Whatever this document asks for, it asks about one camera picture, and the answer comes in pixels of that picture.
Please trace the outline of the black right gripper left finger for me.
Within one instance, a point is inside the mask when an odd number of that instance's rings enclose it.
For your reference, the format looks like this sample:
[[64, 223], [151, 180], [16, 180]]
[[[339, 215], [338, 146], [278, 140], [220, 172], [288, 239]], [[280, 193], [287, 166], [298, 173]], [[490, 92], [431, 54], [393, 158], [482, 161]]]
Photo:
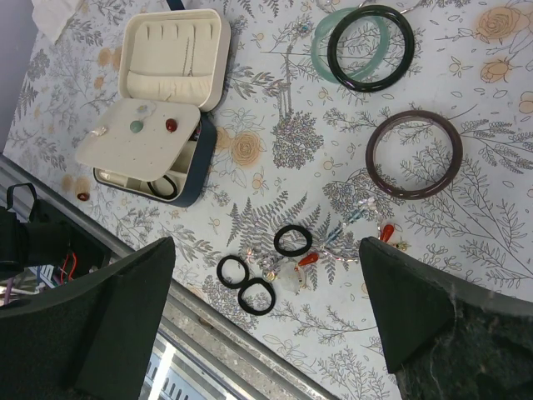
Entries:
[[139, 396], [175, 266], [160, 238], [1, 308], [4, 397]]

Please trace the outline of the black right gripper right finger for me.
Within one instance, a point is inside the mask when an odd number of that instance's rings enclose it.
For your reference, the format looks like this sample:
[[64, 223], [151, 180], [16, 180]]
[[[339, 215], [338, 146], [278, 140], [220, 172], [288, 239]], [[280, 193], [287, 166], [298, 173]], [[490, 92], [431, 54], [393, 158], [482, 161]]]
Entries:
[[374, 238], [361, 270], [389, 373], [404, 399], [530, 399], [532, 304]]

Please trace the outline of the cream and navy jewelry box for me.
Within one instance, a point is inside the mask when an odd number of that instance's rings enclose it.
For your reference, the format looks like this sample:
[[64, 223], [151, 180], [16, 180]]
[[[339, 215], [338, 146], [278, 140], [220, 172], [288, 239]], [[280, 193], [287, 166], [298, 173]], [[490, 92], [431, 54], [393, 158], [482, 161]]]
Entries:
[[[76, 160], [98, 183], [186, 208], [199, 197], [217, 141], [207, 112], [222, 98], [229, 22], [210, 8], [138, 14], [126, 25], [120, 98], [90, 131]], [[137, 115], [148, 104], [148, 115]], [[166, 130], [173, 118], [178, 127]], [[130, 123], [143, 121], [139, 133]]]

